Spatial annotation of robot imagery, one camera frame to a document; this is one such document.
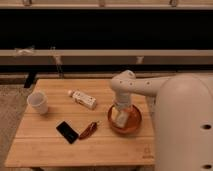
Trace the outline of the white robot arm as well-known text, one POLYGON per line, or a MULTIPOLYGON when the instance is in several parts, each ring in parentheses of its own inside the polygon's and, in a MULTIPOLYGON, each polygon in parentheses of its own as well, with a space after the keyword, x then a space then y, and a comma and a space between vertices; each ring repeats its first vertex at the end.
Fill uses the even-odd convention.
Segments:
POLYGON ((110 88, 120 109, 133 94, 156 98, 155 171, 213 171, 213 75, 138 79, 126 70, 110 88))

